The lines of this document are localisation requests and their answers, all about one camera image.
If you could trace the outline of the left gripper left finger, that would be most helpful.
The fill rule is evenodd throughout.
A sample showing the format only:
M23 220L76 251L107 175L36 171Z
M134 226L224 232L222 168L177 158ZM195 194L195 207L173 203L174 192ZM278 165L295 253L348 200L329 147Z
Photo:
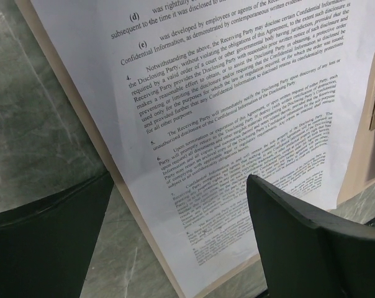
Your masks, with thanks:
M79 297L114 182L108 172L0 213L0 297Z

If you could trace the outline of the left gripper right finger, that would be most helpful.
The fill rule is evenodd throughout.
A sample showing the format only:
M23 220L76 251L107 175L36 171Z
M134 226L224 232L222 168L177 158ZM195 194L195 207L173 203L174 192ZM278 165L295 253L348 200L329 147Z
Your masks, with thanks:
M375 227L319 209L255 175L246 193L270 297L375 297Z

